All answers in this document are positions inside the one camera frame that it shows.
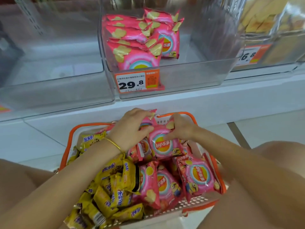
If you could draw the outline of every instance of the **person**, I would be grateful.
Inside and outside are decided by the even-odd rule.
[[[139,126],[151,113],[128,111],[108,134],[58,174],[0,160],[2,229],[64,228],[84,189],[111,158],[153,130]],[[204,228],[301,228],[305,225],[304,145],[269,142],[246,150],[173,115],[175,129],[165,140],[198,142],[234,179],[227,193],[199,225]]]

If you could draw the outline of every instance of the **white plastic basket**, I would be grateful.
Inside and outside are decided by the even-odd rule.
[[[194,116],[188,112],[179,112],[182,116],[188,118],[191,120],[194,124],[197,124],[196,119]],[[165,115],[155,115],[155,119],[158,124],[165,125],[167,122],[169,122],[170,117],[173,115],[173,113],[168,113]],[[69,134],[68,144],[65,150],[65,153],[63,155],[60,168],[59,170],[62,170],[67,163],[67,160],[69,156],[71,155],[71,151],[73,149],[73,146],[76,145],[80,140],[80,135],[84,133],[90,133],[90,132],[97,132],[98,130],[111,125],[111,123],[89,123],[89,124],[82,124],[75,126]],[[159,223],[162,221],[166,221],[172,218],[176,218],[179,216],[187,216],[188,212],[190,211],[196,211],[196,210],[203,210],[208,207],[214,206],[215,203],[219,200],[220,196],[226,192],[226,187],[224,184],[224,181],[220,175],[220,172],[217,167],[217,161],[216,159],[211,156],[203,147],[201,147],[199,144],[189,141],[189,145],[192,149],[192,153],[197,156],[201,157],[202,155],[205,155],[205,158],[210,164],[210,167],[215,175],[215,178],[217,179],[218,183],[220,184],[220,193],[213,191],[209,193],[205,193],[201,196],[193,197],[191,199],[191,202],[188,203],[186,200],[179,201],[177,206],[173,209],[167,210],[166,212],[162,212],[159,215],[146,215],[143,220],[136,221],[136,222],[126,222],[126,223],[120,223],[115,222],[113,225],[110,225],[109,227],[121,227],[124,226],[124,229],[135,229],[140,227],[145,227],[151,224]]]

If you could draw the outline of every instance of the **yellow bracelet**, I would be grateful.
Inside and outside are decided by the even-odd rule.
[[[121,151],[121,153],[125,154],[125,152],[123,150],[121,150],[121,148],[115,142],[113,142],[112,140],[110,140],[110,139],[108,139],[106,137],[104,137],[102,139],[105,139],[105,140],[111,142],[114,146],[116,146]]]

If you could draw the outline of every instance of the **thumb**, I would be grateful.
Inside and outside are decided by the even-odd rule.
[[[143,127],[140,130],[141,139],[146,137],[150,132],[152,132],[155,128],[152,126]]]
[[[175,138],[177,138],[176,130],[174,130],[174,131],[172,131],[172,132],[166,134],[166,135],[163,137],[164,140],[172,140],[172,139],[175,139]]]

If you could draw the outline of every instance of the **person's left hand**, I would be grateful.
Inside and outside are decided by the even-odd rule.
[[[129,150],[154,130],[154,127],[147,126],[139,131],[142,120],[152,115],[151,112],[139,108],[126,112],[115,124],[107,138],[115,142],[121,150]]]

